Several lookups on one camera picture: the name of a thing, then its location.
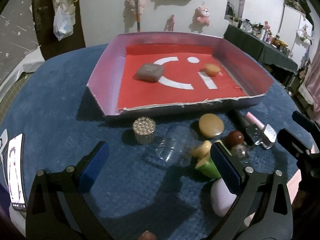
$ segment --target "smartphone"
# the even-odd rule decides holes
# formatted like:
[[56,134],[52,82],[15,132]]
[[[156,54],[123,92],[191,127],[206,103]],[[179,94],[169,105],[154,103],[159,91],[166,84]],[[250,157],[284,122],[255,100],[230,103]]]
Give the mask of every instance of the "smartphone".
[[11,204],[14,210],[26,212],[27,205],[22,189],[21,156],[23,134],[9,141],[7,156],[7,176]]

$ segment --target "white wall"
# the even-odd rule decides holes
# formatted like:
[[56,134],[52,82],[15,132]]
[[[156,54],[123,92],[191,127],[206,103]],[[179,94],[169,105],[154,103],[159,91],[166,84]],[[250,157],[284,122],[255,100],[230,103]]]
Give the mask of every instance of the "white wall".
[[[310,49],[310,59],[313,60],[320,39],[320,19],[309,0],[307,1],[311,9],[310,15],[315,23],[314,42]],[[281,22],[283,3],[284,0],[246,0],[243,18],[247,18],[251,22],[268,21],[272,32],[277,33]]]
[[[120,33],[136,32],[134,14],[125,0],[80,0],[82,27],[87,46],[110,42]],[[195,9],[205,2],[210,7],[209,27],[193,23]],[[222,37],[228,26],[224,19],[227,0],[148,0],[141,16],[141,31],[163,31],[174,14],[176,32],[195,32]]]
[[[110,42],[120,33],[136,32],[135,16],[125,8],[125,0],[80,0],[82,27],[87,46]],[[193,23],[195,9],[205,2],[210,7],[209,27]],[[276,33],[279,29],[284,0],[246,0],[243,18],[251,22],[268,21]],[[311,16],[315,22],[315,41],[311,46],[313,59],[320,39],[320,19],[314,8]],[[141,30],[163,31],[167,19],[174,14],[177,32],[194,32],[223,37],[228,26],[224,19],[227,0],[148,0],[141,17]]]

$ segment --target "blue tablecloth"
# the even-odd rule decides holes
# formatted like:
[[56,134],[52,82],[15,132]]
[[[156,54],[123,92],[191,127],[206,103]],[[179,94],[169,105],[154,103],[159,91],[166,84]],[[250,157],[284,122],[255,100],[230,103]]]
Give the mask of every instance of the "blue tablecloth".
[[[25,134],[22,174],[26,196],[38,170],[59,172],[76,165],[103,140],[110,145],[110,157],[84,198],[115,239],[135,239],[146,230],[160,240],[206,237],[220,221],[210,204],[212,182],[192,167],[163,169],[146,162],[148,148],[136,144],[132,120],[106,123],[86,89],[105,48],[80,49],[48,60],[11,104],[0,132],[7,128],[9,139]],[[262,103],[241,112],[249,110],[276,131],[288,128],[311,146],[310,134],[291,119],[296,109],[274,82]],[[157,138],[172,124],[196,126],[201,114],[156,118]],[[217,114],[225,123],[222,136],[226,136],[234,130],[233,124],[224,113]],[[251,151],[250,163],[260,172],[279,169],[288,179],[297,171],[295,159],[278,143],[267,151],[260,147]],[[0,182],[5,185],[2,174]]]

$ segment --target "wooden door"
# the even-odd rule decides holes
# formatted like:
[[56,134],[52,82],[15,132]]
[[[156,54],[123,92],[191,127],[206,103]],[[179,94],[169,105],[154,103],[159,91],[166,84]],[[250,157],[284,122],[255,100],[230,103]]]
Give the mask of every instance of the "wooden door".
[[52,0],[32,0],[33,20],[36,22],[37,13],[40,15],[40,25],[36,25],[36,35],[41,46],[41,52],[45,60],[57,55],[81,49],[85,47],[81,25],[79,1],[76,6],[76,24],[73,26],[73,34],[58,41],[53,33],[54,8]]

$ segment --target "metal screw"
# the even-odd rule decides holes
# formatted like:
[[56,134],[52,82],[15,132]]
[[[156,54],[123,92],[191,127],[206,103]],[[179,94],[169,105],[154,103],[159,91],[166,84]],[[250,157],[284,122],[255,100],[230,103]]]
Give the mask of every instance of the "metal screw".
[[74,166],[68,166],[66,172],[73,172],[75,170]]
[[282,176],[282,171],[276,170],[276,175],[278,175],[279,177]]
[[252,167],[246,167],[245,168],[245,171],[247,172],[247,173],[253,173],[254,172],[254,169],[252,168]]
[[44,174],[44,170],[39,170],[38,172],[37,172],[37,175],[38,176],[42,176]]

